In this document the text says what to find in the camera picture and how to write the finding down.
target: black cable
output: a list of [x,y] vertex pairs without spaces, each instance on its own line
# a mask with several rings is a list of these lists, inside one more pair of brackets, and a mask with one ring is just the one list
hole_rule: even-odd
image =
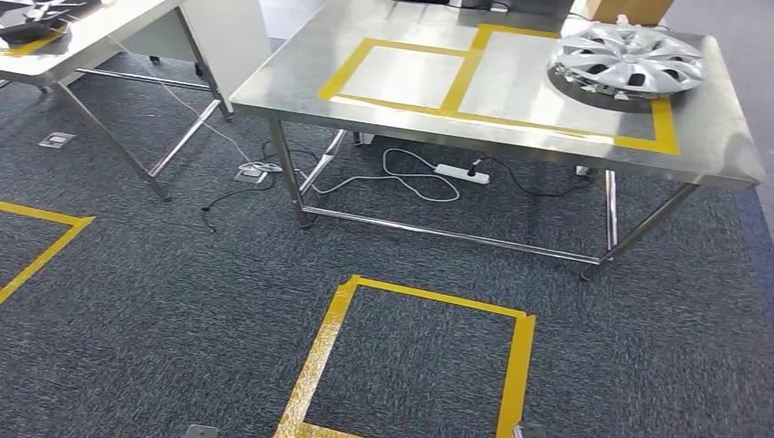
[[479,160],[476,160],[476,162],[470,167],[470,172],[468,172],[467,174],[470,175],[470,176],[474,176],[476,174],[476,167],[481,162],[484,162],[484,161],[496,162],[497,164],[505,167],[508,170],[508,173],[510,174],[510,179],[513,180],[513,183],[518,187],[518,189],[521,190],[522,192],[526,193],[526,194],[531,195],[531,196],[537,196],[537,197],[542,197],[542,198],[561,198],[563,196],[567,196],[570,193],[577,192],[578,190],[587,189],[594,182],[594,180],[589,178],[589,177],[583,177],[584,179],[587,180],[585,184],[583,184],[583,185],[576,185],[574,187],[570,187],[569,189],[567,189],[567,190],[565,190],[563,192],[559,192],[559,193],[538,193],[538,192],[533,192],[530,189],[528,189],[528,188],[524,187],[523,185],[521,185],[521,182],[518,181],[518,178],[513,173],[513,170],[511,170],[511,168],[507,164],[505,164],[504,162],[502,162],[502,161],[500,161],[500,160],[498,160],[497,158],[494,158],[494,157],[485,157],[485,158],[481,158]]
[[[272,140],[269,140],[269,141],[264,141],[264,142],[261,144],[261,155],[262,155],[262,156],[261,156],[261,159],[260,159],[260,161],[261,161],[261,162],[267,162],[267,160],[269,160],[269,159],[271,159],[271,158],[274,158],[274,157],[276,157],[276,156],[277,156],[277,154],[276,154],[276,153],[267,154],[266,147],[267,147],[269,144],[271,144],[272,142],[274,142],[274,141],[272,141]],[[289,152],[289,153],[305,153],[305,154],[307,154],[308,156],[310,156],[310,157],[314,158],[314,162],[315,162],[315,163],[312,165],[312,168],[314,168],[315,166],[317,166],[317,163],[319,162],[319,157],[317,156],[317,154],[316,154],[314,151],[312,151],[312,149],[310,149],[310,148],[309,148],[308,146],[306,146],[305,144],[299,143],[299,142],[297,142],[297,141],[288,140],[287,142],[288,142],[288,143],[297,144],[298,146],[300,146],[300,147],[304,148],[304,149],[302,149],[302,150],[301,150],[301,149],[291,149],[291,150],[288,150],[288,152]],[[224,199],[228,199],[228,198],[230,198],[230,197],[232,197],[232,196],[235,196],[235,195],[237,195],[237,194],[240,194],[240,193],[246,193],[246,192],[265,192],[265,191],[271,190],[271,189],[273,189],[273,188],[276,186],[276,184],[277,184],[277,180],[276,180],[275,176],[276,176],[276,175],[275,175],[274,173],[269,173],[269,174],[268,174],[268,177],[269,177],[269,178],[271,178],[271,184],[269,184],[269,186],[267,186],[267,187],[261,187],[261,188],[253,188],[253,189],[243,189],[243,190],[237,190],[236,192],[227,193],[227,194],[225,194],[225,195],[223,195],[223,196],[221,196],[221,197],[219,197],[219,198],[215,199],[214,201],[212,201],[212,202],[211,202],[209,205],[207,205],[206,207],[202,207],[202,222],[204,223],[204,226],[206,226],[206,227],[207,227],[207,229],[209,229],[211,233],[216,233],[216,232],[217,232],[217,229],[216,229],[215,227],[213,227],[213,226],[210,224],[210,222],[207,220],[207,215],[210,213],[210,211],[213,209],[213,207],[214,207],[216,204],[220,203],[220,202],[221,202],[221,201],[223,201]]]
[[501,5],[506,8],[508,12],[510,12],[510,5],[506,2],[492,2],[492,5]]
[[[267,152],[266,152],[266,146],[268,146],[269,144],[271,144],[273,142],[274,142],[273,140],[269,140],[269,141],[264,141],[263,144],[261,144],[261,154],[262,154],[261,159],[260,159],[261,162],[266,162],[268,159],[274,158],[274,157],[277,156],[275,153],[267,155]],[[319,162],[319,157],[317,156],[316,153],[314,153],[312,151],[312,149],[310,149],[308,146],[306,146],[304,144],[301,144],[301,143],[299,143],[297,141],[288,141],[288,142],[289,143],[295,143],[298,146],[304,148],[303,150],[301,150],[301,149],[291,149],[291,150],[288,150],[290,153],[306,153],[308,156],[314,158],[314,160],[315,160],[315,163],[312,166],[312,169],[314,168],[314,166],[317,166],[317,163]]]
[[582,16],[581,14],[576,14],[574,12],[568,12],[567,15],[568,16],[577,16],[577,17],[583,18],[586,21],[591,21],[587,16]]
[[261,187],[257,189],[244,189],[244,190],[237,190],[236,192],[231,192],[228,194],[224,194],[223,196],[217,198],[216,200],[212,201],[209,205],[206,207],[202,207],[202,222],[204,222],[204,225],[209,228],[211,233],[216,233],[217,229],[210,225],[209,221],[207,221],[207,215],[210,213],[210,211],[215,207],[216,204],[220,203],[221,201],[228,199],[232,196],[238,195],[240,193],[247,193],[247,192],[265,192],[267,190],[271,190],[274,188],[274,186],[277,184],[277,179],[274,177],[274,174],[269,174],[268,178],[271,178],[271,184],[267,187]]
[[[415,5],[417,3],[420,3],[419,1],[416,1],[416,0],[413,0],[413,1],[412,0],[394,0],[394,1],[397,2],[397,3],[412,3],[412,4],[415,4]],[[505,7],[508,8],[508,12],[510,12],[510,6],[504,4],[503,2],[492,2],[492,3],[497,3],[499,5],[504,5]],[[469,6],[462,6],[462,5],[460,5],[460,6],[458,6],[458,5],[449,5],[449,4],[443,4],[443,3],[436,3],[436,4],[431,4],[431,5],[441,5],[441,6],[446,6],[446,7],[453,7],[454,9],[470,9],[471,11],[488,11],[489,10],[488,7],[469,7]]]

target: cardboard box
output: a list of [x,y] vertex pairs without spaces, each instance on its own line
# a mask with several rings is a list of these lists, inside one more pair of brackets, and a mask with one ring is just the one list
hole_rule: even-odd
[[674,0],[589,0],[590,18],[615,23],[618,15],[629,17],[633,25],[657,25]]

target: table leg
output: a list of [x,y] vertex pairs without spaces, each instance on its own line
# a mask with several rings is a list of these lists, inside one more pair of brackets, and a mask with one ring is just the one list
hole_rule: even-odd
[[296,217],[301,228],[309,228],[311,222],[309,216],[304,212],[304,198],[298,188],[298,179],[296,178],[296,168],[293,165],[293,159],[290,158],[288,143],[285,141],[285,132],[282,130],[282,122],[277,119],[269,119],[268,126],[271,130],[271,138],[274,141],[274,147],[277,150],[279,163],[282,165],[282,171],[285,174],[285,181],[288,184],[290,198],[293,200],[293,207],[296,209]]
[[607,197],[607,250],[618,245],[618,196],[615,185],[615,172],[605,172],[605,194]]
[[625,253],[632,245],[636,244],[645,234],[651,231],[658,223],[666,218],[672,211],[677,208],[680,203],[688,198],[693,192],[698,189],[699,186],[695,184],[685,183],[673,194],[669,199],[658,207],[653,213],[651,213],[644,221],[637,225],[629,235],[623,238],[623,240],[616,246],[614,246],[607,254],[603,255],[601,262],[592,266],[586,270],[580,277],[584,280],[591,280],[597,274],[600,273],[607,265],[609,265],[613,259]]
[[199,66],[199,68],[202,70],[204,79],[210,85],[210,90],[213,93],[213,97],[215,98],[215,100],[220,100],[220,111],[223,113],[223,118],[225,119],[225,121],[234,120],[234,112],[228,108],[228,105],[226,104],[226,100],[224,99],[223,94],[220,91],[220,87],[218,87],[218,84],[215,81],[213,72],[210,69],[210,66],[204,60],[202,51],[199,49],[199,45],[196,43],[196,38],[194,38],[194,33],[191,31],[191,28],[188,26],[188,20],[185,19],[185,13],[179,6],[175,8],[175,12],[177,13],[177,17],[180,20],[180,25],[183,27],[183,31],[185,32],[185,37],[188,38],[188,44],[189,46],[191,46],[193,57],[196,58],[196,63]]
[[140,161],[138,161],[134,155],[132,155],[131,152],[129,152],[129,150],[126,149],[120,143],[120,141],[118,141],[118,139],[116,139],[113,133],[110,132],[110,130],[108,130],[108,128],[103,125],[102,122],[99,121],[99,119],[97,119],[97,117],[95,117],[88,108],[86,108],[86,105],[84,105],[83,102],[81,102],[80,99],[78,99],[78,97],[76,97],[76,95],[73,94],[65,84],[62,82],[56,82],[51,85],[51,89],[53,89],[54,92],[57,93],[62,99],[66,100],[93,129],[101,132],[107,138],[110,146],[112,146],[121,155],[121,158],[123,158],[123,160],[126,161],[132,169],[134,169],[140,178],[142,178],[151,186],[153,191],[156,192],[160,198],[162,198],[164,201],[170,201],[172,199],[169,193],[167,193],[166,189],[164,189],[155,178],[148,174],[148,171],[144,166],[142,166],[142,163],[140,163]]

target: table top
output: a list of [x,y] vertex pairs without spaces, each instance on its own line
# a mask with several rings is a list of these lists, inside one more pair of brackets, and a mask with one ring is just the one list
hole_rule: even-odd
[[621,112],[549,79],[555,38],[584,26],[519,11],[329,0],[232,101],[281,120],[685,183],[763,181],[714,38],[673,34],[706,57],[702,86]]
[[183,0],[116,0],[84,16],[68,34],[29,55],[0,52],[0,79],[44,87],[115,50],[121,41],[173,10]]

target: white cabinet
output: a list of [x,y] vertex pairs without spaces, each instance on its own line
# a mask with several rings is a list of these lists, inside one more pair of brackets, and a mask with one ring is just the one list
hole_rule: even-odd
[[[188,0],[183,12],[226,98],[271,54],[258,0]],[[124,45],[147,56],[194,60],[175,13],[145,27]]]

